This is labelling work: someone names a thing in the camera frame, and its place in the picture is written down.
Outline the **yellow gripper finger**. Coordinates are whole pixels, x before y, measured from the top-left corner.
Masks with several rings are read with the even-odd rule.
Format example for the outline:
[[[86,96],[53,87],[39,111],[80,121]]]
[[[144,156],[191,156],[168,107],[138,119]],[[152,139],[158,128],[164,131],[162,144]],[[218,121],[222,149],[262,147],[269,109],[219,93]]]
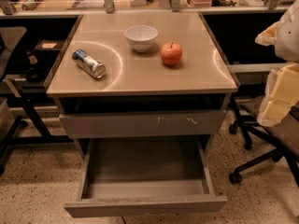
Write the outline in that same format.
[[[277,42],[278,22],[274,22],[255,38],[255,43],[262,46],[274,46]]]
[[[262,126],[273,127],[279,124],[298,102],[299,63],[287,63],[280,69],[272,69],[266,81],[265,96],[257,121]]]

